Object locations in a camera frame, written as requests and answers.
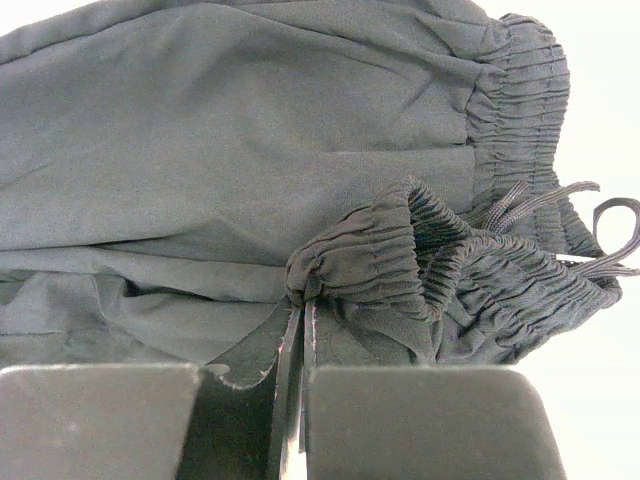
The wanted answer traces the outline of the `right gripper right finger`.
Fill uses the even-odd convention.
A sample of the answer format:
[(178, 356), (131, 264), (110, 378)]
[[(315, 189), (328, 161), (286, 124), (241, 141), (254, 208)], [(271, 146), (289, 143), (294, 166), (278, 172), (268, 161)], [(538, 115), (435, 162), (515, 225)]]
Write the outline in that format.
[(542, 399), (500, 367), (354, 365), (329, 305), (304, 313), (310, 479), (563, 479)]

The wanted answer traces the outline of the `black trousers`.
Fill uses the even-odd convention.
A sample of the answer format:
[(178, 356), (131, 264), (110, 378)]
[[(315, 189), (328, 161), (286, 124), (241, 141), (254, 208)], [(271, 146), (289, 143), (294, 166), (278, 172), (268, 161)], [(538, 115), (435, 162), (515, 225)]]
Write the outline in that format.
[(1, 40), (1, 361), (514, 363), (626, 274), (554, 154), (552, 32), (470, 1), (100, 1)]

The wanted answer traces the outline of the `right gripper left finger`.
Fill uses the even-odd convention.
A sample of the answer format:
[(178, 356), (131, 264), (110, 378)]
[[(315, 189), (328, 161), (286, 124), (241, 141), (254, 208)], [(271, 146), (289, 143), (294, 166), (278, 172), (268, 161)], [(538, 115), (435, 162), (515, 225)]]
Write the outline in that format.
[(299, 446), (302, 313), (189, 363), (1, 372), (5, 479), (289, 479)]

